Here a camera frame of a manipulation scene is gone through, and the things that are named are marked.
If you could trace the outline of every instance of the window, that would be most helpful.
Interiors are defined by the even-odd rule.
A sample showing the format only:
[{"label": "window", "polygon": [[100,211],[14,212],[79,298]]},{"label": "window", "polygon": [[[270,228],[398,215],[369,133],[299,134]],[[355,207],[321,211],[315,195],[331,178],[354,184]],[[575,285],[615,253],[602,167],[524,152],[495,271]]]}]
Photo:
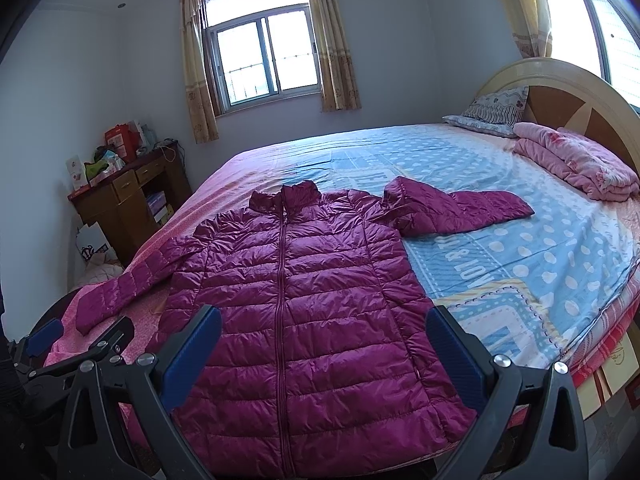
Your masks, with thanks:
[{"label": "window", "polygon": [[204,0],[225,111],[319,90],[308,0]]},{"label": "window", "polygon": [[640,38],[608,0],[548,0],[552,56],[603,78],[640,110]]}]

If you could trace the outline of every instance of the blue gripper pad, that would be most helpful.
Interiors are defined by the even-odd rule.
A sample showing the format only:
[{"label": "blue gripper pad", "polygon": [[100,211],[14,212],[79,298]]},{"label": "blue gripper pad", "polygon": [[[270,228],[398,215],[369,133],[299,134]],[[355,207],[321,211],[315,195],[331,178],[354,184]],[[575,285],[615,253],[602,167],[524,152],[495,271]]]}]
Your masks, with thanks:
[{"label": "blue gripper pad", "polygon": [[39,329],[35,334],[29,336],[27,340],[27,348],[25,350],[29,357],[37,357],[42,354],[53,343],[60,339],[65,333],[62,321],[52,319],[45,326]]},{"label": "blue gripper pad", "polygon": [[222,334],[222,316],[216,308],[211,308],[195,327],[191,326],[192,322],[185,328],[191,330],[191,335],[162,375],[160,401],[167,412],[183,405],[187,400],[191,387]]},{"label": "blue gripper pad", "polygon": [[[483,371],[461,338],[464,338],[468,344],[470,338],[475,339],[480,346],[482,343],[475,336],[466,334],[444,307],[432,308],[427,313],[425,328],[429,342],[436,351],[438,359],[444,366],[463,404],[476,410],[480,415],[489,400],[487,373],[492,376],[493,369],[487,368]],[[480,354],[479,357],[485,358],[490,367],[489,359],[491,356],[489,352],[484,346],[481,350],[477,350]]]}]

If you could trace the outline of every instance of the jacket zipper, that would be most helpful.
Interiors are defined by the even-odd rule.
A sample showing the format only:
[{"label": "jacket zipper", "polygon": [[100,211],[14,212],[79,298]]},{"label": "jacket zipper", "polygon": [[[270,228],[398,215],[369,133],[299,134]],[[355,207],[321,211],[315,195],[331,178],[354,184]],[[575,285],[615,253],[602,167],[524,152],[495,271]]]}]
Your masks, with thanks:
[{"label": "jacket zipper", "polygon": [[285,393],[285,360],[284,360],[284,241],[285,230],[287,228],[287,218],[282,197],[282,214],[280,216],[280,265],[278,268],[278,304],[276,306],[276,358],[277,363],[277,384],[276,384],[276,410],[278,413],[278,428],[280,430],[280,452],[282,454],[282,469],[285,478],[293,478],[295,471],[291,459],[291,448],[289,445],[289,421],[287,420],[287,398]]}]

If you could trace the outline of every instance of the folded blanket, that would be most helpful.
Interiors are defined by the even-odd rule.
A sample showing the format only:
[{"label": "folded blanket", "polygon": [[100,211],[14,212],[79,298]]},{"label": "folded blanket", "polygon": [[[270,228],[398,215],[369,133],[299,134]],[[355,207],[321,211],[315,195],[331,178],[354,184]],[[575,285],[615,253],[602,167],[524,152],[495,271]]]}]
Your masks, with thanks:
[{"label": "folded blanket", "polygon": [[517,123],[514,153],[526,156],[592,200],[624,202],[640,180],[616,155],[594,140],[533,123]]}]

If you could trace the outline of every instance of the bed frame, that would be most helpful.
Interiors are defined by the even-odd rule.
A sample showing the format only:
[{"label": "bed frame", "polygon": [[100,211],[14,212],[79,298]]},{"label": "bed frame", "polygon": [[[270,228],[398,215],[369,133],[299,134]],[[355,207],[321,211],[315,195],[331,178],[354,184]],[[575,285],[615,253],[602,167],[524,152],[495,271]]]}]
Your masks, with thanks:
[{"label": "bed frame", "polygon": [[523,85],[529,86],[524,121],[584,134],[638,173],[640,117],[606,81],[565,61],[533,57],[501,69],[478,95]]}]

